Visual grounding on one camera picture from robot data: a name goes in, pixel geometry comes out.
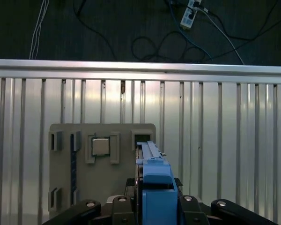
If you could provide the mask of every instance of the screw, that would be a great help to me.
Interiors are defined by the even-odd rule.
[[[218,204],[219,206],[222,206],[222,207],[226,206],[226,203],[225,203],[225,202],[222,202],[222,201],[217,202],[217,204]]]
[[[185,196],[184,199],[187,200],[187,201],[191,201],[191,200],[192,200],[192,197],[190,197],[190,196]]]
[[[118,199],[120,202],[124,202],[124,201],[126,201],[126,199],[125,198],[119,198]]]
[[[90,202],[90,203],[87,203],[86,206],[87,207],[93,207],[93,206],[95,206],[95,204],[93,202],[92,203]]]

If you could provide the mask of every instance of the black cable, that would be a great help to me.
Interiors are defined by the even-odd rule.
[[[279,20],[278,22],[274,23],[272,26],[270,26],[270,27],[269,27],[268,29],[266,29],[265,31],[261,32],[254,40],[256,40],[256,39],[259,38],[260,36],[264,35],[265,33],[269,32],[272,28],[274,28],[275,26],[277,26],[279,23],[281,23],[281,20]],[[254,41],[254,40],[250,40],[250,41],[247,41],[247,42],[241,44],[240,46],[236,47],[236,50],[239,49],[239,48],[241,48],[241,47],[243,47],[243,46],[245,46],[245,45],[247,45],[248,43],[250,43],[250,42],[252,42],[252,41]],[[216,59],[216,58],[222,57],[222,56],[227,55],[227,54],[229,54],[229,53],[231,53],[231,52],[234,52],[234,51],[235,51],[235,50],[232,49],[232,50],[230,50],[230,51],[228,51],[228,52],[225,52],[225,53],[223,53],[223,54],[214,56],[212,59]]]
[[[270,16],[271,16],[271,14],[272,14],[272,12],[273,12],[275,6],[277,5],[277,3],[278,3],[278,0],[276,0],[276,2],[274,3],[274,5],[272,6],[271,10],[270,10],[270,11],[268,12],[268,14],[266,15],[266,19],[265,19],[265,21],[264,21],[262,27],[259,29],[258,33],[257,33],[257,34],[255,35],[255,37],[253,37],[253,38],[237,37],[237,36],[233,36],[233,35],[228,34],[228,32],[227,32],[227,30],[226,30],[226,28],[225,28],[225,26],[224,26],[224,23],[223,23],[223,21],[220,19],[220,17],[219,17],[217,14],[211,12],[210,10],[208,10],[208,13],[209,13],[211,16],[215,17],[215,18],[220,22],[221,26],[223,27],[223,32],[224,32],[229,38],[237,39],[237,40],[242,40],[242,41],[253,41],[253,40],[255,40],[255,39],[258,37],[258,35],[262,32],[262,30],[263,30],[264,27],[266,26],[266,24],[267,24],[267,22],[268,22],[268,20],[269,20],[269,18],[270,18]]]
[[[78,17],[80,16],[80,13],[81,13],[81,11],[83,10],[83,7],[84,7],[85,3],[86,3],[86,0],[82,0],[82,3],[80,4],[80,7],[79,7],[79,9],[78,9],[78,11],[77,11],[77,13],[76,13],[76,15],[77,15]]]
[[[167,57],[167,56],[164,56],[164,55],[161,55],[160,54],[160,49],[162,47],[162,45],[164,44],[165,40],[171,36],[171,35],[179,35],[183,38],[183,40],[185,41],[185,47],[183,49],[183,52],[181,54],[181,56],[178,58],[178,59],[173,59],[171,57]],[[141,40],[144,40],[146,41],[148,44],[151,45],[151,47],[153,48],[153,52],[150,53],[150,54],[147,54],[147,55],[144,55],[142,57],[138,56],[136,53],[135,53],[135,50],[134,50],[134,45],[136,44],[136,42],[138,41],[141,41]],[[206,56],[206,53],[201,50],[200,48],[198,47],[195,47],[195,46],[191,46],[191,47],[187,47],[188,46],[188,41],[187,39],[179,32],[179,31],[171,31],[169,33],[167,33],[161,40],[161,42],[159,43],[159,45],[157,46],[154,41],[152,39],[150,39],[149,37],[146,37],[146,36],[139,36],[137,38],[135,38],[131,44],[131,52],[132,52],[132,55],[139,61],[149,61],[149,60],[153,60],[154,62],[158,61],[158,59],[162,59],[162,60],[166,60],[166,61],[169,61],[169,62],[173,62],[173,63],[200,63]],[[192,60],[192,59],[186,59],[185,56],[186,54],[192,50],[192,49],[198,49],[200,52],[202,52],[202,57],[200,57],[198,60]]]
[[[88,26],[88,25],[77,15],[76,10],[75,10],[75,0],[73,0],[73,11],[74,11],[74,14],[75,14],[76,18],[79,20],[79,22],[80,22],[83,26],[85,26],[85,27],[86,27],[87,29],[89,29],[91,32],[94,32],[95,34],[97,34],[98,36],[100,36],[100,37],[106,42],[106,44],[108,45],[109,49],[111,50],[111,53],[112,53],[112,56],[113,56],[114,60],[115,60],[115,61],[118,61],[118,59],[117,59],[117,57],[116,57],[116,54],[114,53],[114,50],[113,50],[111,44],[109,43],[109,41],[107,40],[107,38],[106,38],[103,34],[101,34],[99,31],[97,31],[97,30],[91,28],[90,26]]]

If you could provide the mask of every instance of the white cable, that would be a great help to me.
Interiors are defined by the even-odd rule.
[[[42,14],[42,9],[43,9],[44,3],[45,3],[45,0],[43,0],[43,2],[42,2],[41,9],[40,9],[40,11],[39,11],[38,18],[37,18],[37,24],[36,24],[36,27],[35,27],[35,29],[34,29],[34,31],[33,31],[32,40],[31,40],[31,46],[30,46],[29,59],[31,59],[31,55],[32,55],[32,46],[33,46],[33,42],[34,42],[34,38],[35,38],[36,31],[37,31],[37,28],[38,28],[37,25],[39,24],[38,21],[39,21],[39,18],[40,18],[40,16],[41,16],[41,14]]]
[[[197,8],[197,7],[196,7],[195,9],[197,9],[198,11],[204,13],[204,14],[208,17],[208,19],[212,22],[212,24],[225,36],[225,38],[229,41],[229,43],[230,43],[231,46],[233,47],[233,49],[234,49],[235,53],[237,54],[239,60],[242,62],[243,65],[245,65],[245,64],[244,64],[244,61],[242,60],[242,58],[241,58],[240,55],[238,54],[237,50],[235,49],[233,43],[230,41],[229,37],[227,37],[227,35],[218,27],[218,25],[216,25],[216,23],[210,18],[210,16],[207,14],[207,12],[205,12],[204,10],[202,10],[202,9],[200,9],[200,8]]]
[[[36,27],[34,29],[33,36],[32,36],[29,59],[36,59],[36,57],[37,57],[38,46],[39,46],[39,37],[41,35],[41,26],[42,26],[44,17],[46,15],[46,12],[47,12],[47,9],[49,6],[49,2],[50,2],[49,0],[43,0],[43,2],[42,2],[41,9],[40,9],[38,19],[37,19],[37,24],[36,24]],[[37,48],[37,53],[36,53],[35,57],[33,57],[36,48]]]
[[[45,10],[44,10],[44,14],[43,14],[42,19],[41,19],[41,22],[40,22],[40,24],[39,24],[39,28],[38,28],[39,31],[38,31],[37,42],[36,42],[36,43],[37,43],[37,53],[36,53],[34,59],[37,58],[38,47],[39,47],[39,37],[41,36],[42,23],[43,23],[43,20],[44,20],[45,15],[46,15],[46,13],[47,13],[47,8],[48,8],[48,6],[49,6],[49,2],[50,2],[50,0],[47,0],[46,6],[45,6]]]

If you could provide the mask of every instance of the metal bar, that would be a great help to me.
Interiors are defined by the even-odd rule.
[[[201,106],[201,93],[199,89],[199,83],[193,82],[191,83],[191,134],[190,134],[190,144],[191,144],[191,158],[190,158],[190,194],[191,195],[199,195],[199,185],[200,176],[200,144],[201,139],[199,135],[200,127],[201,127],[201,116],[200,116],[200,106]]]
[[[5,115],[6,80],[1,80],[0,99],[0,224],[2,216],[2,173],[3,173],[3,148],[4,148],[4,115]]]
[[[247,172],[246,176],[248,179],[247,185],[247,209],[254,211],[255,204],[255,85],[248,84],[247,93],[247,130],[244,130],[244,135],[247,135],[247,151],[246,159],[244,164],[246,166]]]
[[[274,219],[274,86],[266,85],[265,217]]]
[[[105,86],[105,123],[120,123],[121,81],[106,81]]]
[[[259,86],[255,84],[254,212],[259,213]]]
[[[1,223],[10,224],[11,206],[11,164],[12,164],[12,137],[14,120],[14,79],[6,79],[4,105],[4,135],[3,135],[3,161],[2,161],[2,198]]]
[[[42,80],[26,81],[22,224],[37,224]]]
[[[273,221],[278,223],[278,98],[277,85],[274,85],[273,97]]]
[[[49,193],[49,151],[48,151],[48,131],[50,129],[50,126],[54,123],[60,123],[60,119],[62,116],[61,113],[61,102],[62,102],[62,95],[61,95],[61,80],[46,80],[43,82],[43,88],[44,88],[44,120],[43,124],[41,126],[44,127],[44,134],[41,139],[41,142],[43,142],[43,149],[41,152],[40,157],[43,158],[43,168],[42,168],[42,176],[43,176],[43,190],[42,190],[42,209],[43,209],[43,215],[42,220],[43,222],[47,221],[49,219],[49,212],[48,212],[48,193]],[[71,112],[71,102],[72,102],[72,89],[71,85],[67,86],[66,88],[66,112]],[[71,123],[71,116],[66,116],[66,123]]]
[[[217,120],[217,181],[216,181],[216,198],[220,199],[222,198],[222,112],[223,112],[223,107],[222,107],[222,84],[218,84],[218,120]]]
[[[248,208],[248,166],[247,166],[247,151],[248,151],[248,85],[240,84],[240,140],[239,140],[239,194],[242,196],[239,204]]]
[[[174,176],[178,176],[179,158],[179,100],[180,83],[164,84],[164,153],[171,164]]]
[[[124,123],[132,123],[133,89],[132,81],[125,81]]]
[[[160,82],[159,150],[164,152],[164,82]]]
[[[61,102],[60,102],[60,123],[65,123],[65,118],[66,118],[66,111],[65,108],[67,106],[66,103],[66,80],[61,80],[61,88],[60,88],[60,92],[61,92]]]
[[[198,196],[202,199],[203,192],[203,105],[204,86],[199,83],[198,93]]]
[[[101,118],[101,81],[85,82],[84,123],[100,123]]]
[[[179,155],[178,155],[178,177],[183,183],[183,119],[184,119],[184,83],[180,83],[180,102],[179,102]]]
[[[120,92],[120,123],[125,123],[125,107],[126,107],[126,82],[121,81],[121,92]]]
[[[101,96],[100,96],[101,111],[99,114],[100,123],[105,123],[105,109],[106,109],[106,81],[101,82]]]
[[[202,148],[202,200],[216,199],[218,154],[218,104],[217,83],[203,84],[203,148]]]
[[[74,80],[74,103],[73,103],[73,123],[80,123],[81,121],[81,80]]]
[[[48,204],[45,206],[43,205],[44,199],[43,199],[43,191],[46,189],[46,184],[44,182],[44,177],[46,178],[46,174],[43,172],[44,166],[49,167],[49,158],[44,158],[44,154],[48,154],[48,151],[45,151],[44,149],[44,136],[46,135],[44,131],[44,105],[45,105],[45,80],[42,80],[42,87],[41,87],[41,119],[40,119],[40,137],[39,137],[39,179],[38,179],[38,215],[37,215],[37,224],[42,224],[43,221],[43,210],[44,214],[48,214]]]
[[[193,71],[197,74],[227,74],[241,75],[280,74],[281,67],[236,66],[236,65],[198,65],[172,63],[135,63],[135,62],[82,62],[82,61],[44,61],[44,60],[0,60],[0,68],[33,69],[33,70],[123,70],[123,71],[160,71],[179,72]]]
[[[253,75],[243,76],[241,74],[235,75],[236,72],[231,74],[215,75],[212,71],[208,74],[198,74],[194,71],[187,72],[183,71],[181,73],[158,73],[158,72],[77,72],[77,70],[68,71],[47,71],[40,70],[32,73],[27,70],[2,70],[0,69],[0,78],[39,78],[39,79],[90,79],[90,80],[146,80],[146,81],[181,81],[181,82],[235,82],[235,83],[275,83],[281,84],[281,76],[279,73],[268,75],[266,72],[264,76]]]
[[[132,123],[141,122],[141,82],[133,82]]]
[[[191,102],[192,102],[192,88],[191,83],[184,83],[183,90],[183,171],[182,171],[182,180],[183,180],[183,194],[190,195],[190,168],[191,164]]]
[[[241,171],[241,84],[237,84],[237,95],[236,95],[236,187],[235,187],[235,203],[240,204],[240,171]]]
[[[13,121],[13,149],[12,149],[12,185],[11,185],[11,225],[17,225],[19,204],[19,168],[20,168],[20,133],[21,133],[21,98],[22,80],[15,80],[14,121]]]
[[[145,123],[146,114],[146,83],[140,83],[140,123]]]
[[[237,85],[235,83],[222,84],[221,105],[222,189],[220,198],[235,202],[237,185]]]
[[[81,117],[80,123],[85,123],[85,92],[86,92],[86,80],[81,81]]]
[[[267,167],[272,168],[270,164],[266,164],[266,155],[267,155],[267,141],[266,141],[266,86],[260,84],[258,88],[258,112],[259,120],[258,128],[259,135],[258,139],[258,209],[259,214],[263,217],[266,217],[266,172]]]
[[[24,161],[24,138],[25,138],[25,108],[26,108],[26,80],[22,80],[21,87],[21,121],[20,121],[20,152],[19,152],[19,190],[18,190],[18,224],[23,221],[23,161]]]
[[[73,123],[74,115],[74,80],[65,80],[61,88],[61,108],[64,123]]]

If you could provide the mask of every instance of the dark floor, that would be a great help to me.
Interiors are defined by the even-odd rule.
[[[76,8],[80,1],[75,0]],[[260,29],[274,2],[203,0],[202,3],[222,18],[230,34],[250,38]],[[110,49],[102,38],[87,30],[75,18],[72,3],[72,0],[51,0],[42,25],[38,59],[113,61]],[[28,59],[40,5],[41,0],[0,0],[1,59]],[[175,12],[180,22],[184,8],[175,9]],[[177,28],[164,0],[88,0],[81,18],[106,36],[119,61],[138,61],[131,53],[131,43],[136,37],[148,36],[157,45],[166,33]],[[281,0],[266,27],[280,19]],[[196,18],[187,35],[213,57],[231,50],[227,40],[204,15]],[[233,43],[238,46],[243,41],[233,40]],[[181,37],[170,36],[161,47],[161,53],[178,59],[184,44]],[[152,47],[142,40],[136,43],[135,52],[144,56],[152,52]],[[281,66],[281,24],[240,48],[239,54],[248,65]],[[194,49],[186,58],[192,62],[201,56],[202,53]],[[240,61],[232,52],[206,63],[240,64]]]

